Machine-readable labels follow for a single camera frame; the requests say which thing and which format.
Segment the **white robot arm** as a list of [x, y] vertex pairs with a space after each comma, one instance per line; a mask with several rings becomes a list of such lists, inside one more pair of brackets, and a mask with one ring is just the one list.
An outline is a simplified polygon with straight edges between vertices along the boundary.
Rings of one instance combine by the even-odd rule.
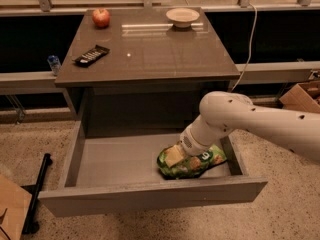
[[245, 95], [214, 91], [201, 99], [199, 116], [167, 149], [165, 162], [172, 167], [189, 155], [201, 154], [236, 129], [320, 161], [319, 114], [255, 106]]

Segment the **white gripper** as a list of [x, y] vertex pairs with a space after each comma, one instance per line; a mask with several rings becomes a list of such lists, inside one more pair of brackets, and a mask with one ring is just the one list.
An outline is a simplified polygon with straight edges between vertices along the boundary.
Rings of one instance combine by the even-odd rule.
[[165, 163], [171, 168], [185, 159], [185, 153], [191, 156], [202, 154], [232, 132], [233, 130], [224, 124], [221, 126], [208, 124], [204, 117], [199, 115], [181, 133], [179, 145], [182, 148], [174, 145], [164, 151]]

